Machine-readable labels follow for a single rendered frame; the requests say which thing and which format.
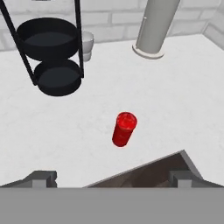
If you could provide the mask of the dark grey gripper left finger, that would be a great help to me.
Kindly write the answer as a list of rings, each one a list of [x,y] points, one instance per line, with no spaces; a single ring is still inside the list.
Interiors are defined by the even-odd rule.
[[[3,188],[56,188],[56,171],[34,171],[27,177],[3,185]]]

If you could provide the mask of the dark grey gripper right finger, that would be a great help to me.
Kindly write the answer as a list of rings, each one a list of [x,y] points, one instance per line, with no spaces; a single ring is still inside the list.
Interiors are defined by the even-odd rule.
[[[199,178],[190,171],[170,171],[169,182],[170,187],[177,188],[223,188],[223,185]]]

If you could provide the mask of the red cylindrical shaker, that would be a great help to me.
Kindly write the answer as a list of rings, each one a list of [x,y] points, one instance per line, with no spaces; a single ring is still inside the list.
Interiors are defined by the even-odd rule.
[[[137,118],[130,112],[121,112],[115,120],[112,142],[118,147],[125,146],[137,126]]]

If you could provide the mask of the small white cup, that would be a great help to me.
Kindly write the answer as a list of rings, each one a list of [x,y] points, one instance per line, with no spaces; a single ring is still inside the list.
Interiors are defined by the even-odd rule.
[[[85,62],[90,61],[91,59],[94,42],[95,38],[92,32],[90,31],[82,32],[82,51],[83,51],[83,60]]]

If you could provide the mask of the white paper towel roll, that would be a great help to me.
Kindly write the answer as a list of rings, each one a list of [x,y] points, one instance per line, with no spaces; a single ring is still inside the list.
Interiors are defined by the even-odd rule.
[[[146,59],[164,56],[162,49],[180,0],[148,0],[133,51]]]

